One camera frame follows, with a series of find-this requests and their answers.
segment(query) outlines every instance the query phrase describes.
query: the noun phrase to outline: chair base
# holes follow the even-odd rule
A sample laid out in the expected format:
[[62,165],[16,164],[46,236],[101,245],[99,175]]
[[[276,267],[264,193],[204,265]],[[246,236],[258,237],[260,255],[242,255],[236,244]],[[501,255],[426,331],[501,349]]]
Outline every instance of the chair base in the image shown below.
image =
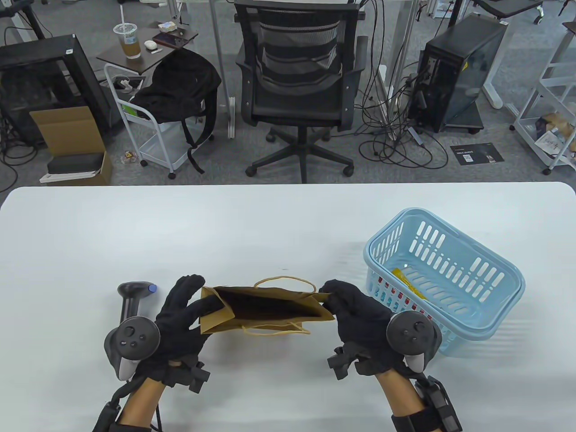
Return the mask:
[[269,165],[274,162],[281,161],[290,156],[298,156],[300,160],[300,176],[302,177],[302,183],[308,182],[308,174],[306,170],[306,157],[310,154],[312,156],[317,156],[328,161],[337,162],[339,164],[344,164],[346,167],[343,170],[343,174],[346,177],[352,176],[354,173],[354,162],[352,159],[341,156],[333,151],[327,150],[323,147],[314,144],[319,139],[327,141],[330,135],[330,128],[324,127],[311,134],[308,134],[308,130],[304,126],[298,126],[298,136],[287,134],[281,130],[270,128],[267,140],[269,136],[278,137],[284,142],[288,143],[288,147],[282,150],[278,150],[271,155],[259,159],[252,163],[248,168],[246,168],[246,175],[248,177],[253,177],[256,174],[256,170],[261,166]]

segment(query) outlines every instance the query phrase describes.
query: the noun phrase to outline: black backpack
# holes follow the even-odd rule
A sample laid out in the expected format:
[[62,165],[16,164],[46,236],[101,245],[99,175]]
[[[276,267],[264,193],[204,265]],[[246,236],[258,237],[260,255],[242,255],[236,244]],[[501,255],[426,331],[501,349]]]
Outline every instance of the black backpack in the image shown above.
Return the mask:
[[[140,90],[131,100],[133,104],[150,111],[159,123],[182,122],[186,142],[191,146],[188,159],[200,174],[204,174],[204,171],[192,158],[192,150],[198,148],[214,131],[218,86],[221,82],[212,63],[195,52],[181,48],[160,62],[152,75],[152,84]],[[204,129],[196,142],[186,126],[188,117],[206,117]]]

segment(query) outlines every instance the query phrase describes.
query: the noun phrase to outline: paper bag handle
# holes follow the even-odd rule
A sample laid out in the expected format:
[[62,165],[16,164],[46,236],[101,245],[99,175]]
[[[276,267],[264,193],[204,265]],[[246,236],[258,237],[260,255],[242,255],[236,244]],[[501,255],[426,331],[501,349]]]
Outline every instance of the paper bag handle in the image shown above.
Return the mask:
[[265,325],[269,325],[269,324],[262,324],[262,325],[255,325],[254,327],[250,327],[250,328],[246,328],[244,326],[242,326],[242,330],[244,331],[244,333],[246,333],[247,335],[250,336],[281,336],[281,335],[293,335],[293,334],[298,334],[298,335],[310,335],[310,330],[306,330],[304,327],[302,327],[301,325],[298,325],[296,323],[289,323],[291,325],[293,325],[294,327],[297,327],[299,330],[280,330],[274,333],[254,333],[249,331],[250,328],[259,328],[259,327],[264,327]]
[[268,282],[268,281],[275,281],[277,279],[293,279],[295,281],[304,282],[304,283],[307,283],[308,285],[310,285],[312,287],[312,293],[316,293],[318,291],[316,289],[316,285],[314,285],[312,282],[307,281],[306,279],[297,278],[296,276],[276,276],[273,278],[262,279],[261,281],[258,281],[254,284],[254,288],[257,289],[262,283]]

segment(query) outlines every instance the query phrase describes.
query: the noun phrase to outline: hand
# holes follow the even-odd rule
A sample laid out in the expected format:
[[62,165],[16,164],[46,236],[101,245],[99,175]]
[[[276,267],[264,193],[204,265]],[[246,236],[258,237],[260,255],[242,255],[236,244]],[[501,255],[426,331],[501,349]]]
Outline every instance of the hand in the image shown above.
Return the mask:
[[330,293],[324,307],[338,320],[338,335],[342,342],[355,342],[370,354],[373,373],[395,369],[405,377],[414,375],[405,364],[404,356],[392,348],[386,338],[386,328],[393,313],[372,297],[368,297],[351,283],[328,281],[320,288]]
[[216,312],[223,307],[215,295],[188,301],[200,288],[205,279],[199,275],[182,276],[170,290],[164,306],[156,315],[156,326],[160,330],[160,345],[153,355],[138,364],[136,376],[146,376],[161,381],[168,367],[178,366],[179,359],[186,355],[198,355],[210,335],[200,334],[200,326],[190,326],[201,316]]

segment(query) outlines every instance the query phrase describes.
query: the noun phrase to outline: paper bag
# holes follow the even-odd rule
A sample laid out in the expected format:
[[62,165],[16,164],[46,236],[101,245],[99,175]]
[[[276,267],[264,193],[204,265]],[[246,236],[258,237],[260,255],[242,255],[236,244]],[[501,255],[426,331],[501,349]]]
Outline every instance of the paper bag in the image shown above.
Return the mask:
[[[260,288],[264,282],[295,279],[312,286],[312,292],[288,291],[282,288]],[[314,284],[292,276],[264,279],[254,286],[203,287],[202,297],[216,295],[224,307],[200,318],[201,333],[218,333],[242,329],[254,336],[307,334],[304,321],[331,321],[332,314],[320,303],[328,294],[316,292]]]

